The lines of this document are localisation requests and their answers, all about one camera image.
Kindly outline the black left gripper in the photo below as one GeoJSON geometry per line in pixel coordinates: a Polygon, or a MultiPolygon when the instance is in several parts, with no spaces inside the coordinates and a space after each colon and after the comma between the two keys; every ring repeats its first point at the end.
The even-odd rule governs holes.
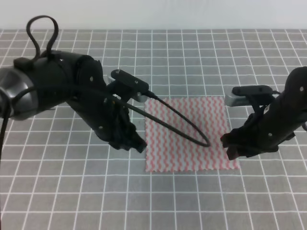
{"type": "MultiPolygon", "coordinates": [[[[100,92],[106,90],[100,61],[82,55],[77,59],[75,67],[74,82],[78,86],[100,92]]],[[[139,153],[146,149],[146,141],[134,134],[127,108],[92,92],[77,92],[71,105],[97,137],[114,149],[129,151],[131,146],[139,153]]]]}

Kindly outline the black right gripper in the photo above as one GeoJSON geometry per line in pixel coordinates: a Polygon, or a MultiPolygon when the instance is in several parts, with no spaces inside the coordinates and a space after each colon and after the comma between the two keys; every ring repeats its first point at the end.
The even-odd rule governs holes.
{"type": "Polygon", "coordinates": [[[260,121],[245,131],[239,145],[239,128],[221,136],[229,160],[276,152],[278,145],[307,121],[307,69],[296,68],[289,74],[284,91],[269,105],[260,121]]]}

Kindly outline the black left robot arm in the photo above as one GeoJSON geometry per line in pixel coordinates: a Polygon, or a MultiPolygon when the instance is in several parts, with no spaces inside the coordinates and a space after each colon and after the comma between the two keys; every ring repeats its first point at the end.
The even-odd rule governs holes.
{"type": "Polygon", "coordinates": [[[149,86],[120,69],[111,76],[106,83],[101,62],[83,54],[52,51],[34,61],[18,58],[0,70],[0,114],[25,120],[67,103],[102,141],[142,152],[147,144],[130,121],[127,102],[149,86]]]}

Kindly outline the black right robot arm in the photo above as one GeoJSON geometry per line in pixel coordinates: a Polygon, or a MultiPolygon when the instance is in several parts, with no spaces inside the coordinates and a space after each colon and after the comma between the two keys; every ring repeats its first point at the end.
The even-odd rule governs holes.
{"type": "Polygon", "coordinates": [[[307,127],[307,68],[292,70],[283,92],[267,85],[234,87],[225,104],[254,110],[243,126],[221,137],[230,160],[276,152],[279,144],[295,137],[295,130],[307,127]]]}

